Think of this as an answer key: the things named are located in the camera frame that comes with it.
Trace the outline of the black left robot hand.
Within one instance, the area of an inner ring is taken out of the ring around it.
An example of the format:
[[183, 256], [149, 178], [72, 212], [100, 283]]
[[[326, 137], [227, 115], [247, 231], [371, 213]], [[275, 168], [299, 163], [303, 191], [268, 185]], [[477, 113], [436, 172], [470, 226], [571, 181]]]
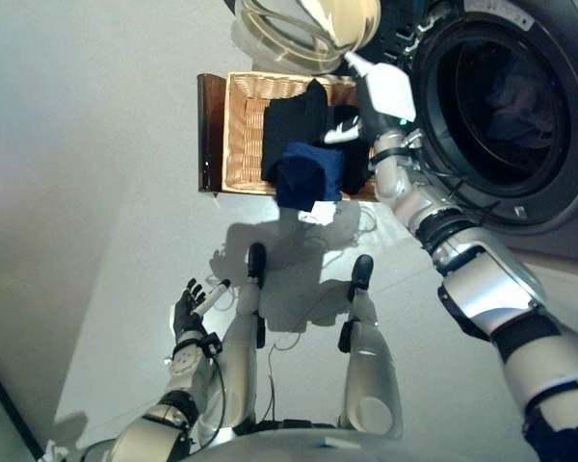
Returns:
[[223, 279], [206, 293], [195, 278], [187, 282], [181, 297], [174, 303], [170, 315], [171, 330], [176, 344], [187, 332], [203, 332], [204, 315], [216, 304], [230, 285], [228, 279]]

